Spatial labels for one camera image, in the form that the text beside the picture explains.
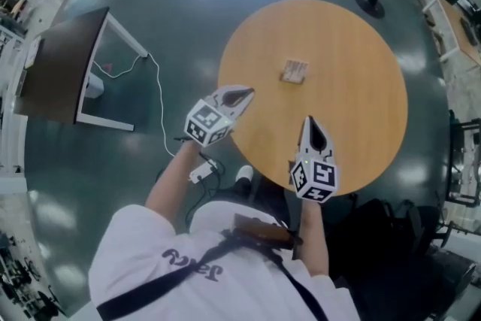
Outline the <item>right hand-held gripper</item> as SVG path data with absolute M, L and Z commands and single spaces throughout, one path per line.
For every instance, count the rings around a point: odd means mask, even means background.
M 338 169 L 332 147 L 328 131 L 313 116 L 307 116 L 301 126 L 298 152 L 290 171 L 298 198 L 324 203 L 338 191 Z

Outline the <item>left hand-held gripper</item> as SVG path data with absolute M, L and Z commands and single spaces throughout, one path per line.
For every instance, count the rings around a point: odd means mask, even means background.
M 198 100 L 187 114 L 184 132 L 201 146 L 210 146 L 227 137 L 255 96 L 243 85 L 222 86 L 212 95 Z

